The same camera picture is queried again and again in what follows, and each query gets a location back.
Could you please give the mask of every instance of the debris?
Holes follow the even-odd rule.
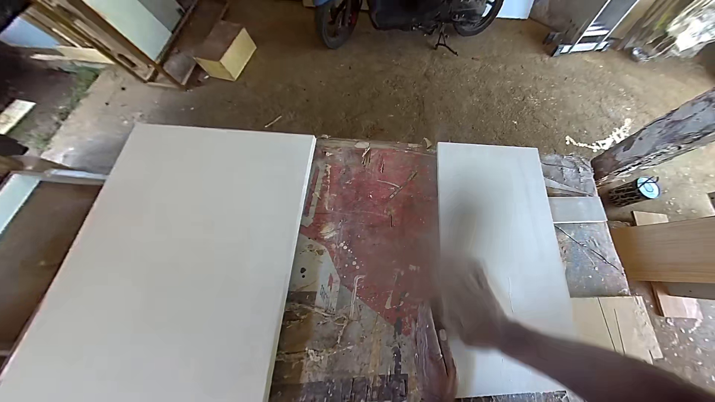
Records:
[[[368,147],[365,148],[365,151],[363,151],[363,166],[368,166],[370,164],[370,156],[372,156],[372,152],[370,150],[370,144],[368,143]]]
[[[0,134],[7,134],[12,127],[15,127],[15,124],[30,112],[35,104],[35,102],[15,99],[10,106],[5,108],[0,114]]]
[[[274,125],[278,120],[280,120],[281,117],[283,117],[282,114],[280,114],[280,115],[279,115],[278,117],[276,117],[275,119],[271,120],[271,122],[268,123],[268,124],[266,124],[265,126],[263,126],[263,128],[267,129],[268,127],[271,127],[271,126]]]
[[[417,176],[417,170],[414,171],[414,172],[412,172],[412,173],[410,173],[410,176],[407,178],[407,180],[405,181],[405,184],[404,184],[404,185],[399,186],[392,194],[390,194],[389,200],[393,199],[400,191],[402,191],[402,189],[405,188],[405,186],[406,186],[410,181],[412,181],[412,179],[414,179],[415,176]]]
[[[395,184],[395,183],[393,183],[393,182],[386,182],[385,180],[378,180],[378,182],[385,183],[385,184],[387,184],[387,185],[391,185],[391,186],[396,187],[396,188],[400,188],[400,185],[397,185],[397,184]]]
[[[364,277],[364,275],[357,275],[352,281],[352,301],[350,302],[350,315],[348,316],[348,319],[350,320],[352,320],[352,312],[355,310],[355,299],[358,296],[358,281]]]
[[[606,150],[630,136],[629,132],[631,131],[632,122],[632,119],[625,119],[623,121],[623,125],[619,128],[613,129],[613,132],[609,136],[604,139],[600,139],[592,144],[584,144],[582,142],[577,142],[575,139],[571,138],[568,135],[566,136],[566,144],[573,144],[577,147],[589,148],[594,152]]]

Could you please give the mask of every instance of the concrete floor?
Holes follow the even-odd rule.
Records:
[[[479,36],[452,36],[460,53],[433,51],[435,37],[376,31],[367,18],[342,49],[319,43],[312,12],[293,1],[233,1],[258,50],[236,82],[204,79],[188,92],[148,87],[105,70],[44,156],[108,172],[135,122],[264,129],[400,142],[455,141],[595,154],[590,144],[639,127],[713,87],[702,67],[677,59],[635,64],[615,51],[548,57],[548,29],[497,20]],[[666,193],[635,209],[671,220],[713,215],[715,146],[652,170]],[[630,210],[608,209],[628,220]],[[715,304],[702,322],[653,317],[668,368],[715,389]]]

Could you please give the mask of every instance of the wooden workbench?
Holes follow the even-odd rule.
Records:
[[[596,195],[580,157],[542,155],[543,173]],[[297,253],[325,252],[337,305],[293,286],[271,401],[419,401],[414,330],[439,252],[437,159],[417,144],[319,139]],[[605,223],[555,226],[572,297],[628,295]],[[501,396],[561,401],[565,392]]]

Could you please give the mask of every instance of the wooden post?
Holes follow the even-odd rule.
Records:
[[[715,88],[643,127],[591,160],[598,186],[715,141]]]

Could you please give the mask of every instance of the wooden plank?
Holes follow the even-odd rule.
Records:
[[[668,215],[633,211],[633,219],[638,226],[655,225],[656,223],[667,223]],[[658,313],[663,317],[703,318],[703,313],[700,311],[700,305],[697,300],[672,296],[667,285],[663,283],[651,282],[651,288],[656,300]]]
[[[682,298],[668,294],[668,288],[663,282],[651,282],[658,309],[664,317],[703,319],[703,313],[697,299]]]
[[[137,124],[0,400],[266,401],[314,146]]]
[[[15,124],[19,123],[26,114],[30,113],[35,102],[15,99],[0,113],[0,134],[7,134]]]
[[[437,163],[442,250],[481,259],[514,319],[574,336],[538,150],[440,142]],[[457,397],[565,389],[497,351],[467,348],[457,339],[450,339],[450,348]]]
[[[612,229],[630,280],[715,283],[715,217]]]
[[[663,358],[641,296],[575,298],[571,302],[583,342],[647,363]]]
[[[715,89],[648,123],[591,160],[601,186],[715,141]]]
[[[715,283],[662,282],[668,294],[682,298],[715,300]]]
[[[605,222],[606,211],[600,197],[549,197],[554,223]]]
[[[636,221],[637,226],[653,225],[656,223],[668,222],[668,215],[656,214],[653,212],[633,211],[633,220]]]
[[[73,60],[90,63],[114,64],[107,56],[104,56],[99,50],[90,47],[73,47],[73,46],[56,46],[55,49],[64,56]]]

